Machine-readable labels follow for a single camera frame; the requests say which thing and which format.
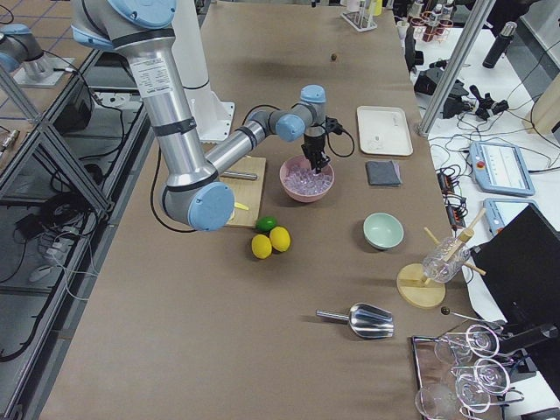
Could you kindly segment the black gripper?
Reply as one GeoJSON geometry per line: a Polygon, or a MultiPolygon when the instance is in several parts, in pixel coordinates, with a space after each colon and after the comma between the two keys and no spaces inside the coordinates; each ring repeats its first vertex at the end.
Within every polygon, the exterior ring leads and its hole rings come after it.
{"type": "Polygon", "coordinates": [[[342,126],[336,118],[327,117],[322,124],[311,127],[310,131],[310,134],[304,133],[301,148],[313,173],[321,173],[325,163],[331,160],[325,153],[327,135],[333,132],[340,135],[342,126]]]}

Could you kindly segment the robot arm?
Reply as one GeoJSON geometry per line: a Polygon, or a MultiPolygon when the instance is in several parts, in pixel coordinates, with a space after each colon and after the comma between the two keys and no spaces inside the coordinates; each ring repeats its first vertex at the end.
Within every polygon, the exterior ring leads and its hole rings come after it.
{"type": "Polygon", "coordinates": [[[219,176],[268,136],[286,142],[303,139],[304,156],[315,172],[329,164],[326,93],[320,85],[303,87],[299,101],[287,110],[249,115],[244,125],[205,152],[172,53],[178,2],[73,1],[71,5],[74,40],[118,53],[129,64],[169,171],[160,203],[174,221],[199,231],[225,226],[235,196],[219,176]]]}
{"type": "Polygon", "coordinates": [[[14,72],[25,62],[44,56],[43,49],[25,24],[7,24],[1,28],[1,68],[14,72]]]}

